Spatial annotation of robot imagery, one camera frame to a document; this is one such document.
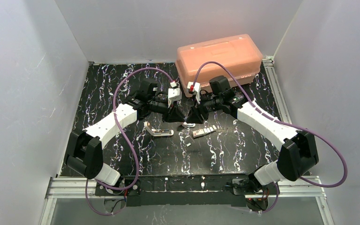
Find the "white staples box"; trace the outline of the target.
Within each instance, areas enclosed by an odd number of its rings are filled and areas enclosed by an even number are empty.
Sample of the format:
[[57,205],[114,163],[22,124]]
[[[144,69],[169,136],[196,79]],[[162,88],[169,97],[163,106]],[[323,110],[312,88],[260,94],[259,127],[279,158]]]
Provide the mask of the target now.
[[192,136],[193,138],[198,138],[213,133],[216,130],[217,130],[216,126],[210,126],[203,129],[198,129],[192,132]]

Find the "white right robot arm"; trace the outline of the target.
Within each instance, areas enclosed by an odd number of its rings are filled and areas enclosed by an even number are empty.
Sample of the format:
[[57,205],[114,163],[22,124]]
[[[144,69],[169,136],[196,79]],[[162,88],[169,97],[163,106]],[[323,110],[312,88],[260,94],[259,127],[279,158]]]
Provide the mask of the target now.
[[267,138],[279,151],[276,161],[263,165],[248,176],[254,189],[280,180],[296,181],[319,162],[315,137],[306,131],[287,127],[277,118],[264,117],[265,111],[250,102],[244,94],[236,94],[225,76],[210,80],[211,94],[200,96],[200,84],[189,82],[188,92],[195,98],[187,116],[188,123],[202,124],[210,112],[223,111],[251,126]]

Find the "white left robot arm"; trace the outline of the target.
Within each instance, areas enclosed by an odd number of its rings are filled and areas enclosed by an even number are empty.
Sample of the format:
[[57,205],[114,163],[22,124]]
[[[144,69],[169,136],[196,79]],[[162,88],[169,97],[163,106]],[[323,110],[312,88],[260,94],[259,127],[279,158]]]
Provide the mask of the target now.
[[184,122],[185,116],[177,107],[182,93],[176,82],[171,82],[167,101],[157,100],[158,83],[145,79],[140,87],[119,104],[115,111],[85,130],[73,129],[67,144],[64,164],[87,179],[95,179],[114,187],[120,173],[103,162],[103,148],[124,128],[144,119],[152,112],[162,114],[164,122]]

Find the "pink white small stapler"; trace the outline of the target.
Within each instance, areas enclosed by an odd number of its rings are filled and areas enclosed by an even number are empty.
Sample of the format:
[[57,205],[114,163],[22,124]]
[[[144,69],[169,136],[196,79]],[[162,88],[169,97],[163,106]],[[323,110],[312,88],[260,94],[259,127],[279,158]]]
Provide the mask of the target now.
[[196,126],[196,124],[195,123],[186,123],[186,122],[184,122],[184,123],[182,123],[182,126],[184,128],[194,128]]

